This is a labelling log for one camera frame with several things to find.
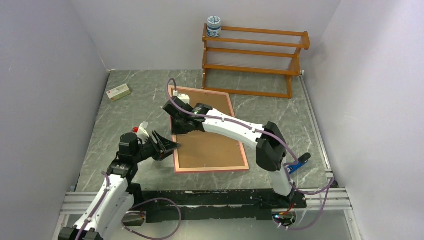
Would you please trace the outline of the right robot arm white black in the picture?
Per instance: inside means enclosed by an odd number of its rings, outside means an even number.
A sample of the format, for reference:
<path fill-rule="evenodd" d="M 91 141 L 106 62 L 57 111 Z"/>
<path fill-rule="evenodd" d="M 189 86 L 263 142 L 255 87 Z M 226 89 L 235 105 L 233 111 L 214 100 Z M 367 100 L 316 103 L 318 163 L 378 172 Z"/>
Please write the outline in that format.
<path fill-rule="evenodd" d="M 167 101 L 163 110 L 170 115 L 176 135 L 194 131 L 213 133 L 255 149 L 255 162 L 268 172 L 276 204 L 286 208 L 294 201 L 295 184 L 290 179 L 285 159 L 292 151 L 275 123 L 246 122 L 203 103 L 192 107 L 176 96 Z"/>

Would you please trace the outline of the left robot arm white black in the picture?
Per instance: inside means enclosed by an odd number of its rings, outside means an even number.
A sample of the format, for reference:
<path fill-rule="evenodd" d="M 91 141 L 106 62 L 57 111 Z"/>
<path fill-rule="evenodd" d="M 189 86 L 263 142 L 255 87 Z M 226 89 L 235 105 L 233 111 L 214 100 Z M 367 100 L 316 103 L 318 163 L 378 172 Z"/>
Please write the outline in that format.
<path fill-rule="evenodd" d="M 129 132 L 120 137 L 118 151 L 107 171 L 103 184 L 93 202 L 72 226 L 63 227 L 59 240 L 106 240 L 112 228 L 122 221 L 129 210 L 142 206 L 141 185 L 133 183 L 138 164 L 152 158 L 162 161 L 173 154 L 179 143 L 153 131 L 146 139 Z"/>

